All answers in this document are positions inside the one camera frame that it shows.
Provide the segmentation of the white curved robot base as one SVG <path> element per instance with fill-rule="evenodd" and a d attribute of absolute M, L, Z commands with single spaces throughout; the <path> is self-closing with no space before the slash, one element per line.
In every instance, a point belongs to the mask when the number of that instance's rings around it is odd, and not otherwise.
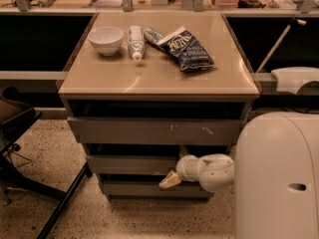
<path fill-rule="evenodd" d="M 276 91 L 297 95 L 299 90 L 312 82 L 319 82 L 319 69 L 313 67 L 288 67 L 275 69 L 271 75 L 276 79 Z"/>

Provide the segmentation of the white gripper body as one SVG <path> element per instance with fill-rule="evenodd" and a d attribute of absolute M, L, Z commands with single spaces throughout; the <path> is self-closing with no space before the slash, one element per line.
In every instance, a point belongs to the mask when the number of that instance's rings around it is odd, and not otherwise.
<path fill-rule="evenodd" d="M 199 158 L 194 155 L 182 157 L 176 164 L 176 173 L 184 181 L 199 181 L 198 174 Z"/>

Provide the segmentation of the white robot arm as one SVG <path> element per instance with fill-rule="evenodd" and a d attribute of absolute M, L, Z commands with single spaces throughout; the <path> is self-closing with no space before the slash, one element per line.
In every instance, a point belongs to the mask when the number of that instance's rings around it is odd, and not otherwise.
<path fill-rule="evenodd" d="M 277 112 L 251 120 L 234 157 L 183 157 L 159 186 L 183 181 L 235 191 L 236 239 L 319 239 L 319 116 Z"/>

